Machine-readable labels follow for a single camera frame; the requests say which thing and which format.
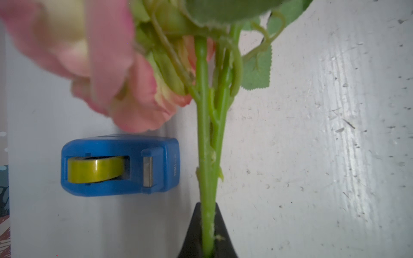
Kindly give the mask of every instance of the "rose petal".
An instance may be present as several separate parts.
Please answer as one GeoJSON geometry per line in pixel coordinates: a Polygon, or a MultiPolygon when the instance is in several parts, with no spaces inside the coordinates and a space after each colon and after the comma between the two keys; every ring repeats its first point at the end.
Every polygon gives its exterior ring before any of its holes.
{"type": "Polygon", "coordinates": [[[133,62],[134,27],[128,0],[85,1],[93,97],[109,104],[133,62]]]}
{"type": "Polygon", "coordinates": [[[159,108],[155,101],[157,82],[151,64],[139,53],[129,71],[128,85],[134,99],[145,108],[159,108]]]}
{"type": "Polygon", "coordinates": [[[1,0],[0,18],[20,52],[32,59],[41,68],[57,75],[72,78],[59,60],[37,41],[35,26],[41,8],[32,0],[1,0]]]}
{"type": "Polygon", "coordinates": [[[88,78],[78,78],[72,82],[71,89],[73,97],[82,99],[93,111],[108,116],[107,110],[96,104],[91,97],[90,80],[88,78]]]}
{"type": "Polygon", "coordinates": [[[134,100],[132,94],[126,94],[120,101],[115,99],[109,114],[121,130],[128,133],[142,133],[160,128],[175,112],[176,110],[167,113],[160,109],[146,109],[134,100]]]}

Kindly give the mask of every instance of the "stain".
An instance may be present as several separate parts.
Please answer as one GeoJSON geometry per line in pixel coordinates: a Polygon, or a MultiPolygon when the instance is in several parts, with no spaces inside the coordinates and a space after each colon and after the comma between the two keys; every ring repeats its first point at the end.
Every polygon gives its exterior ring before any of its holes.
{"type": "Polygon", "coordinates": [[[284,247],[288,247],[288,246],[290,246],[290,242],[288,240],[285,240],[280,244],[280,248],[278,249],[281,251],[284,249],[284,247]]]}
{"type": "Polygon", "coordinates": [[[351,128],[355,129],[356,127],[354,125],[352,125],[349,121],[347,121],[346,119],[342,118],[344,122],[346,122],[349,126],[351,126],[351,128]]]}

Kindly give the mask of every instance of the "flower stem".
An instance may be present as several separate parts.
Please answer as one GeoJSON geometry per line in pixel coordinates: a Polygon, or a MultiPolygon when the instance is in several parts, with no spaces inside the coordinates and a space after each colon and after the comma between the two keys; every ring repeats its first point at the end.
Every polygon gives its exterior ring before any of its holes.
{"type": "MultiPolygon", "coordinates": [[[[240,25],[233,25],[230,29],[230,37],[234,40],[236,46],[238,45],[238,40],[240,38],[242,26],[240,25]]],[[[218,90],[216,96],[216,103],[217,103],[217,113],[219,117],[219,123],[213,125],[213,133],[211,139],[211,146],[215,150],[216,159],[213,164],[213,172],[216,175],[217,180],[214,181],[212,185],[212,192],[214,193],[214,200],[216,198],[216,189],[218,186],[218,175],[220,171],[220,162],[221,162],[221,151],[222,151],[222,143],[224,138],[224,131],[225,131],[225,121],[227,118],[227,111],[230,105],[230,84],[232,82],[232,78],[237,76],[241,76],[242,74],[232,74],[230,69],[230,51],[227,49],[225,53],[225,59],[223,63],[223,69],[220,72],[219,81],[218,81],[218,90]]]]}
{"type": "Polygon", "coordinates": [[[197,56],[196,88],[199,90],[199,101],[197,102],[199,168],[197,177],[201,196],[202,249],[204,256],[209,258],[213,255],[215,240],[215,198],[211,188],[213,182],[217,181],[217,176],[212,173],[211,167],[207,39],[205,37],[195,37],[195,54],[197,56]]]}

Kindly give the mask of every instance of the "green stem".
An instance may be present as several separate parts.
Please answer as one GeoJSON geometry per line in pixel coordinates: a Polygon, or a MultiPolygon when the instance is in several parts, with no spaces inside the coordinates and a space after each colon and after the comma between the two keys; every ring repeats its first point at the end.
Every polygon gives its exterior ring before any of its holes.
{"type": "MultiPolygon", "coordinates": [[[[240,38],[241,29],[242,29],[242,26],[239,24],[232,25],[230,29],[230,37],[236,46],[238,45],[238,40],[240,38]]],[[[231,88],[229,86],[231,82],[233,81],[233,78],[234,80],[235,78],[238,78],[239,80],[239,77],[242,77],[242,68],[240,72],[241,74],[232,74],[232,71],[230,68],[230,51],[229,49],[227,49],[225,53],[223,69],[220,72],[220,76],[219,76],[218,92],[217,92],[218,94],[216,96],[217,98],[216,103],[218,104],[217,113],[219,117],[219,123],[214,125],[213,132],[212,132],[212,139],[211,139],[211,146],[215,150],[215,153],[216,153],[216,159],[215,159],[215,162],[213,163],[213,168],[212,168],[214,172],[214,178],[216,176],[216,181],[213,182],[213,185],[212,185],[213,188],[211,190],[214,194],[214,200],[216,198],[216,189],[218,186],[218,175],[220,173],[220,162],[221,162],[222,143],[223,143],[224,130],[225,130],[225,121],[227,118],[227,111],[228,111],[230,99],[231,99],[231,88]]]]}
{"type": "Polygon", "coordinates": [[[217,178],[211,171],[207,39],[205,37],[195,37],[195,54],[197,56],[196,88],[199,89],[199,102],[197,102],[199,168],[197,176],[201,196],[202,250],[204,256],[209,258],[213,255],[215,240],[215,198],[211,187],[217,178]]]}
{"type": "Polygon", "coordinates": [[[256,56],[258,53],[261,52],[265,52],[268,47],[271,45],[271,43],[281,34],[281,32],[284,30],[285,25],[286,25],[286,20],[285,20],[285,16],[278,11],[273,11],[272,15],[274,15],[275,17],[279,18],[281,20],[281,28],[277,31],[277,33],[272,36],[271,38],[269,38],[269,40],[265,39],[266,35],[268,36],[268,33],[264,34],[264,32],[262,32],[261,30],[259,30],[260,32],[263,33],[264,35],[264,42],[262,42],[258,47],[254,48],[253,50],[249,51],[245,56],[242,57],[242,60],[244,63],[248,62],[251,58],[253,58],[254,56],[256,56]]]}

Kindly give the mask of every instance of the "pink rose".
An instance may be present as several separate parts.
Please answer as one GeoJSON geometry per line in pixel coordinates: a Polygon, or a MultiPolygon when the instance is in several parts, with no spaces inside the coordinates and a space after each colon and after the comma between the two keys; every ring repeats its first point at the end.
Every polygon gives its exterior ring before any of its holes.
{"type": "MultiPolygon", "coordinates": [[[[126,132],[158,129],[191,101],[170,90],[134,50],[128,0],[1,0],[0,18],[19,51],[73,80],[73,96],[126,132]]],[[[194,66],[193,38],[185,45],[194,66]]]]}

